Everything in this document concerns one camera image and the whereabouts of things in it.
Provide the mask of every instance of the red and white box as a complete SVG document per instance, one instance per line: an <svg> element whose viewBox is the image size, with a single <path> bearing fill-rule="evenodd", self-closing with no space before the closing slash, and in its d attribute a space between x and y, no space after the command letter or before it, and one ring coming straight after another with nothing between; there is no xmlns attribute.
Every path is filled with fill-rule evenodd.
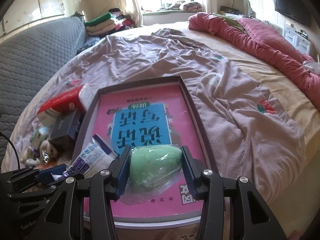
<svg viewBox="0 0 320 240"><path fill-rule="evenodd" d="M46 101L39 109L37 117L43 126L54 125L59 115L78 108L84 115L94 94L88 84L76 87L63 94Z"/></svg>

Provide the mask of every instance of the silver screw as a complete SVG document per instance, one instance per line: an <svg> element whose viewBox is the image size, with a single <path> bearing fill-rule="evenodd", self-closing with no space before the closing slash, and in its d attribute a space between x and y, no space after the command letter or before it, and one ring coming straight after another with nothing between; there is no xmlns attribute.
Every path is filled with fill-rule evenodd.
<svg viewBox="0 0 320 240"><path fill-rule="evenodd" d="M75 178L74 177L70 177L70 178L67 178L66 179L66 183L68 183L68 184L70 184L70 183L72 183L72 182L74 182L75 181Z"/></svg>
<svg viewBox="0 0 320 240"><path fill-rule="evenodd" d="M204 175L207 175L207 176L210 176L213 174L212 170L208 170L208 169L204 170L203 173L204 173Z"/></svg>
<svg viewBox="0 0 320 240"><path fill-rule="evenodd" d="M108 175L110 174L110 171L108 171L108 170L103 170L103 171L100 171L100 174L101 174L102 176L108 176Z"/></svg>
<svg viewBox="0 0 320 240"><path fill-rule="evenodd" d="M245 176L241 176L240 179L239 179L242 183L247 183L249 180L247 177Z"/></svg>

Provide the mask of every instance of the drawer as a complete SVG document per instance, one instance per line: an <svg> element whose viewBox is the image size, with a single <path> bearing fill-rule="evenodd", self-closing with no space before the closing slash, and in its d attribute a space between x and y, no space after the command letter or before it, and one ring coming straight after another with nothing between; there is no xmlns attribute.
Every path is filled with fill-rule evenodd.
<svg viewBox="0 0 320 240"><path fill-rule="evenodd" d="M296 37L297 37L297 35L295 35L295 34L292 33L292 32L289 32L289 31L287 31L287 30L284 30L283 36L284 36L284 38L285 38L287 41L289 41L293 46L296 45Z"/></svg>
<svg viewBox="0 0 320 240"><path fill-rule="evenodd" d="M298 37L296 49L302 53L309 54L310 52L310 41Z"/></svg>

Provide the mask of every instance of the gray quilted mattress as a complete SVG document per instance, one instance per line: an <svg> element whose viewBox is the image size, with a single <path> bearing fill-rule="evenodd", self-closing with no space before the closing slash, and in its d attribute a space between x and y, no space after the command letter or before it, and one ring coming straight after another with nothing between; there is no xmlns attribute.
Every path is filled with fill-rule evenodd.
<svg viewBox="0 0 320 240"><path fill-rule="evenodd" d="M0 130L10 137L23 109L84 44L82 19L49 21L0 43ZM7 141L0 138L0 165Z"/></svg>

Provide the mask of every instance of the pink comforter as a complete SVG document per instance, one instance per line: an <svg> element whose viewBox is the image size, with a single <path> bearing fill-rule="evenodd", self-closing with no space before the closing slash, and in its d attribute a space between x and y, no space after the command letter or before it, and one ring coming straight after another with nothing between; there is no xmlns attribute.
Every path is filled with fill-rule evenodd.
<svg viewBox="0 0 320 240"><path fill-rule="evenodd" d="M200 12L189 18L189 29L217 35L276 67L320 110L320 77L302 66L304 60L313 59L297 51L271 26L253 19L241 19L239 22L248 34L228 25L219 17Z"/></svg>

